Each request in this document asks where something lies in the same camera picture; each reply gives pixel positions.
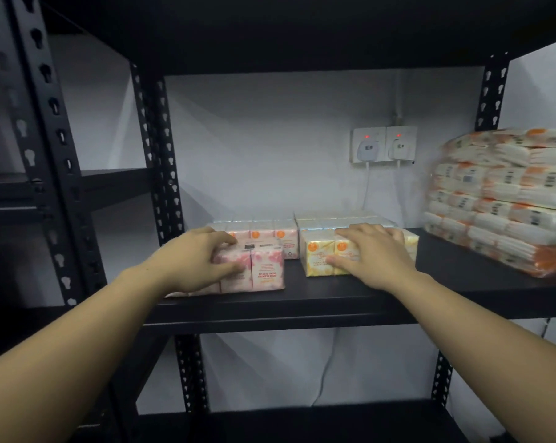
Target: black shelf surface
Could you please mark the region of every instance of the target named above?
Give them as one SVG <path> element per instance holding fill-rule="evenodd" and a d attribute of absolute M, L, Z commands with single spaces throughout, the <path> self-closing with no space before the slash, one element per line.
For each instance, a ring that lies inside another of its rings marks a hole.
<path fill-rule="evenodd" d="M 556 0 L 43 0 L 158 74 L 483 66 L 556 42 Z"/>
<path fill-rule="evenodd" d="M 192 426 L 193 441 L 210 443 L 467 442 L 430 400 L 211 413 Z M 182 441 L 189 427 L 185 414 L 143 415 L 140 441 Z"/>
<path fill-rule="evenodd" d="M 151 170 L 83 170 L 82 184 L 91 211 L 150 192 Z M 0 224 L 40 221 L 27 176 L 0 174 Z"/>
<path fill-rule="evenodd" d="M 532 278 L 424 232 L 417 268 L 509 319 L 556 317 L 556 276 Z M 310 277 L 286 261 L 286 289 L 186 297 L 156 306 L 146 327 L 164 334 L 415 323 L 395 298 L 352 276 Z"/>

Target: upper shelf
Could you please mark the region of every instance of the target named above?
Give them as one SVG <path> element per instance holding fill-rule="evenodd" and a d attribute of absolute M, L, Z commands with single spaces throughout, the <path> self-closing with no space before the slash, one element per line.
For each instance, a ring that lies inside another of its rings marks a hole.
<path fill-rule="evenodd" d="M 43 0 L 161 74 L 482 66 L 556 42 L 556 0 Z"/>
<path fill-rule="evenodd" d="M 556 276 L 532 278 L 421 229 L 417 269 L 506 318 L 556 317 Z M 162 334 L 415 323 L 395 298 L 352 276 L 304 276 L 286 262 L 286 289 L 187 297 L 156 306 L 146 327 Z"/>
<path fill-rule="evenodd" d="M 83 191 L 90 211 L 150 192 L 151 173 L 147 168 L 131 170 L 84 170 Z M 25 174 L 0 174 L 0 224 L 40 221 Z"/>

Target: wall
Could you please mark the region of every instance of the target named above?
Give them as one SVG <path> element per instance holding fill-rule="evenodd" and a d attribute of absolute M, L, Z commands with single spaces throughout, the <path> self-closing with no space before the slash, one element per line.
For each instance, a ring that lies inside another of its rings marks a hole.
<path fill-rule="evenodd" d="M 126 61 L 88 37 L 53 37 L 50 44 L 81 167 L 144 166 Z M 543 52 L 510 67 L 502 124 L 536 120 L 530 125 L 556 125 L 556 84 L 551 85 L 556 74 L 546 70 L 555 71 L 556 51 Z M 396 177 L 408 226 L 419 225 L 437 146 L 473 126 L 481 71 L 404 73 L 406 124 L 419 128 L 416 163 L 402 167 Z M 348 134 L 355 127 L 390 123 L 392 71 L 203 75 L 166 81 L 188 226 L 232 211 L 350 208 L 361 203 L 365 172 L 348 163 Z M 526 90 L 533 93 L 522 96 Z M 21 169 L 0 109 L 3 148 L 0 171 Z M 393 185 L 396 170 L 371 170 L 367 205 L 401 222 Z M 157 247 L 148 196 L 98 211 L 94 221 L 108 280 Z M 20 301 L 62 303 L 38 229 L 14 232 L 0 227 L 0 249 L 17 255 L 12 261 Z M 553 323 L 548 336 L 556 341 Z M 524 324 L 537 333 L 543 328 L 542 320 Z M 333 329 L 267 331 L 202 336 L 211 408 L 310 405 L 334 338 L 332 366 L 318 403 L 429 396 L 437 350 L 417 325 L 346 328 L 337 334 Z M 137 405 L 141 413 L 183 410 L 171 345 Z M 473 441 L 501 431 L 456 374 L 449 407 Z"/>

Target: finger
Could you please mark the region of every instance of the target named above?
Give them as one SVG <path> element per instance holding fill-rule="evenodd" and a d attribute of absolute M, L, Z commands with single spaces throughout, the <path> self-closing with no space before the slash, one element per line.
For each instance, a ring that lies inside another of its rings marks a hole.
<path fill-rule="evenodd" d="M 213 264 L 212 277 L 216 282 L 234 273 L 243 272 L 244 270 L 245 270 L 245 265 L 241 263 Z"/>
<path fill-rule="evenodd" d="M 377 230 L 375 230 L 374 225 L 371 224 L 352 224 L 350 225 L 350 228 L 353 230 L 362 231 L 363 233 L 370 234 L 372 236 L 377 234 Z"/>
<path fill-rule="evenodd" d="M 401 229 L 385 229 L 385 232 L 401 245 L 405 245 L 405 235 Z"/>
<path fill-rule="evenodd" d="M 215 231 L 211 226 L 201 227 L 199 229 L 190 230 L 193 234 L 212 233 Z"/>
<path fill-rule="evenodd" d="M 212 231 L 208 234 L 208 239 L 213 248 L 221 244 L 237 244 L 237 238 L 231 236 L 226 231 Z"/>
<path fill-rule="evenodd" d="M 336 234 L 343 236 L 344 238 L 348 238 L 353 243 L 357 245 L 361 245 L 363 242 L 366 241 L 366 234 L 360 230 L 353 230 L 350 229 L 335 229 Z"/>
<path fill-rule="evenodd" d="M 360 270 L 360 263 L 358 261 L 352 261 L 348 258 L 344 258 L 343 256 L 327 255 L 325 257 L 325 262 L 334 268 L 347 270 L 355 276 L 358 275 Z"/>

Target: lower shelf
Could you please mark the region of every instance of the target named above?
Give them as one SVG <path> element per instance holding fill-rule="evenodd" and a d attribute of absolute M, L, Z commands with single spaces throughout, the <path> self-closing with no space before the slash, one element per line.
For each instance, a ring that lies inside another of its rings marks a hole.
<path fill-rule="evenodd" d="M 182 413 L 143 415 L 142 442 L 246 443 L 447 442 L 466 443 L 448 412 L 430 400 L 211 413 L 188 431 Z"/>

